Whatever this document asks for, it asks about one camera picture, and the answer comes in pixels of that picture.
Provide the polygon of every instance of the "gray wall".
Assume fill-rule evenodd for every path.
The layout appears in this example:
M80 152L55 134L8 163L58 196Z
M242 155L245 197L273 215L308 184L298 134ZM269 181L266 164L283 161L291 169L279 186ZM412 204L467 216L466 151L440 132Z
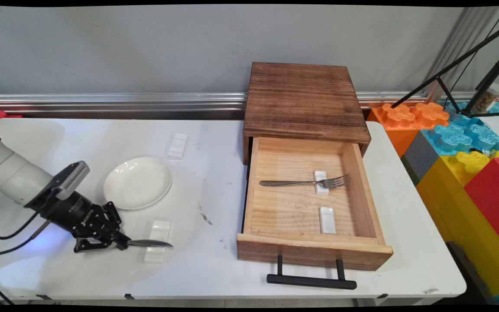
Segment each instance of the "gray wall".
M461 10L0 6L0 93L247 91L253 61L346 65L357 91L410 90Z
M489 33L493 25L497 22L498 18L499 18L499 10L495 14L493 19L489 21L489 26L487 26L487 28L484 29L484 31L479 35L478 42L481 42L486 38L487 34ZM498 29L499 29L499 22L494 28L492 33L497 31ZM477 87L477 85L481 81L481 79L489 72L492 66L494 66L495 62L498 61L498 59L499 59L499 37L494 39L494 41L492 41L491 43L487 44L485 47L479 50L479 53L477 53L471 64L469 64L469 66L465 70L465 73L463 73L461 79L457 82L454 90L456 91L474 90L475 87ZM468 61L469 59L463 61L459 73L461 73L461 71L463 70ZM495 82L499 83L499 76L495 80Z

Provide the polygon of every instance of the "knife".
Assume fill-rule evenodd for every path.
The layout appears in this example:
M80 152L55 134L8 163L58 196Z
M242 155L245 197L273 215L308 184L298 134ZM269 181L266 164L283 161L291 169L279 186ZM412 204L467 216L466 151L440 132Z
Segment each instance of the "knife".
M140 247L166 247L166 248L173 248L171 244L166 243L164 241L158 241L158 240L153 240L153 239L137 239L137 240L130 240L127 243L130 246L140 246Z

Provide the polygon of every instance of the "drawer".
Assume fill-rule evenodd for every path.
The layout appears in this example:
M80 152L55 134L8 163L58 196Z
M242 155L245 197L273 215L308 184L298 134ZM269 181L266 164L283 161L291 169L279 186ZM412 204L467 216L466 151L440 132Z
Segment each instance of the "drawer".
M350 175L350 183L315 194L313 184L265 187L261 180L313 180ZM319 208L332 207L336 234L321 233ZM376 270L392 256L384 242L356 143L254 137L238 259Z

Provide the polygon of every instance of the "stain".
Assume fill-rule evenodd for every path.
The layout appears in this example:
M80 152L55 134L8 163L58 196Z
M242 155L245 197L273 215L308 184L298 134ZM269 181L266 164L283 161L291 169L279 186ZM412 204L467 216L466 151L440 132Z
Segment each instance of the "stain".
M209 223L209 225L213 225L213 223L211 222L211 220L209 220L209 219L207 218L207 216L206 216L204 213L200 213L200 215L201 215L202 217L204 217L204 220L205 220L207 223Z
M438 288L431 288L431 289L425 290L423 292L423 294L428 295L428 294L432 294L434 292L438 292Z

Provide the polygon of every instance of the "silver fork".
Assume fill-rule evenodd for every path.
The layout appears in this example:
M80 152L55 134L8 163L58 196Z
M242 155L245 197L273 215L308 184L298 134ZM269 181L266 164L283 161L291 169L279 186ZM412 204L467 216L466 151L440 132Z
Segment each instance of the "silver fork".
M338 178L325 179L320 181L260 181L259 185L275 187L275 186L316 183L325 189L337 189L340 186L348 184L349 182L350 182L349 174L344 174L343 176L339 176Z

